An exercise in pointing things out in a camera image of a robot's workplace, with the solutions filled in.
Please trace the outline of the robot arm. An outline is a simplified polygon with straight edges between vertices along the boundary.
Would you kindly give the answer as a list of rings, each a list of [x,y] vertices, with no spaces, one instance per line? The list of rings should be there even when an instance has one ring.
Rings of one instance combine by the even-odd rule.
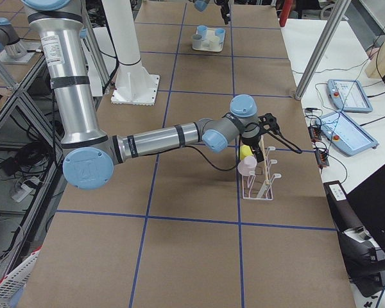
[[[214,4],[220,7],[221,18],[225,24],[229,24],[231,21],[229,0],[213,0]],[[193,0],[195,9],[199,12],[203,12],[210,4],[210,0]]]
[[[118,164],[196,142],[219,153],[240,138],[256,162],[263,160],[257,105],[246,94],[234,97],[220,119],[154,129],[146,109],[155,103],[160,78],[142,64],[130,3],[102,5],[117,55],[117,77],[111,97],[96,107],[80,40],[85,3],[24,2],[30,27],[40,36],[59,107],[64,127],[62,171],[72,186],[97,189],[111,179]]]

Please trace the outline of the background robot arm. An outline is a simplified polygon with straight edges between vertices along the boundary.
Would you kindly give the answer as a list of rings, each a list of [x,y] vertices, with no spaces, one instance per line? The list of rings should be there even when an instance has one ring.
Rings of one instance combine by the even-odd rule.
[[[0,17],[0,61],[7,64],[26,64],[34,53],[41,51],[39,43],[23,41],[11,22]]]

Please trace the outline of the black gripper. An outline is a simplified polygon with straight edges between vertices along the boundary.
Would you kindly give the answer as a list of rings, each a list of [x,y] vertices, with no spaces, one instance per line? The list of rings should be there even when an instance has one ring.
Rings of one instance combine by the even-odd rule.
[[[263,153],[259,146],[261,140],[261,131],[257,123],[249,123],[246,125],[243,134],[241,135],[241,141],[244,145],[255,151],[255,156],[258,162],[263,161]]]
[[[230,22],[229,0],[215,0],[215,4],[221,8],[221,12],[223,13],[224,23],[229,24],[229,22]]]

